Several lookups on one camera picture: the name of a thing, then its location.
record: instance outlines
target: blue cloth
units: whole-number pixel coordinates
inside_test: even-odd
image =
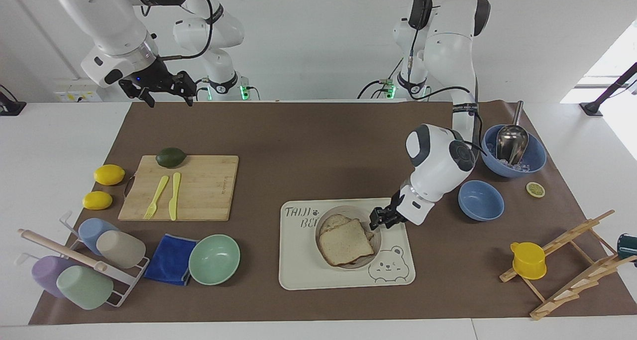
[[[162,283],[186,285],[191,276],[188,259],[197,240],[164,234],[144,277]]]

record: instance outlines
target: metal scoop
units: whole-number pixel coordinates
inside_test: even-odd
[[[518,101],[513,124],[508,124],[498,131],[496,138],[496,158],[506,160],[509,165],[516,165],[520,162],[526,146],[529,144],[529,134],[526,130],[518,126],[524,102]]]

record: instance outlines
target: avocado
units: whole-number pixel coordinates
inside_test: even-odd
[[[184,162],[185,158],[186,154],[177,147],[167,147],[162,149],[161,152],[155,156],[157,164],[166,168],[177,167]]]

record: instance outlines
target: wooden cutting board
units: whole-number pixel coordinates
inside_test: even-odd
[[[142,156],[118,219],[170,221],[168,202],[173,197],[173,174],[180,172],[177,222],[226,221],[230,216],[238,165],[238,156],[187,156],[178,167],[164,168],[157,165],[155,156]],[[152,219],[144,220],[162,175],[170,179],[157,200],[157,212]]]

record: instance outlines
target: brown tablecloth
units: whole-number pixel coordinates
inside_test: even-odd
[[[514,106],[481,104],[484,129],[509,122]],[[511,267],[509,244],[542,245],[585,220],[550,158],[544,169],[521,179],[502,178],[478,161],[469,179],[483,179],[502,193],[506,208],[497,220],[467,218],[458,207],[456,189],[436,204],[424,224],[407,224],[417,272],[411,285],[293,292],[279,285],[280,207],[289,200],[390,197],[413,170],[405,138],[421,122],[451,127],[451,105],[157,104],[149,109],[133,104],[106,163],[132,175],[142,155],[164,147],[188,154],[236,154],[230,220],[118,222],[123,185],[97,184],[95,190],[114,195],[113,206],[85,209],[80,221],[100,217],[112,222],[143,240],[148,256],[165,233],[188,238],[225,233],[241,247],[239,269],[219,286],[141,279],[121,308],[84,311],[43,293],[30,324],[528,317],[539,305],[537,297],[519,277],[509,283],[498,279]],[[526,116],[522,125],[536,134]],[[524,189],[528,181],[543,184],[546,197],[530,197]],[[604,222],[612,221],[611,216]],[[593,258],[605,256],[592,236],[577,242]],[[551,254],[547,264],[546,277],[534,282],[546,297],[588,265],[569,246]],[[551,316],[637,314],[617,274],[599,283]]]

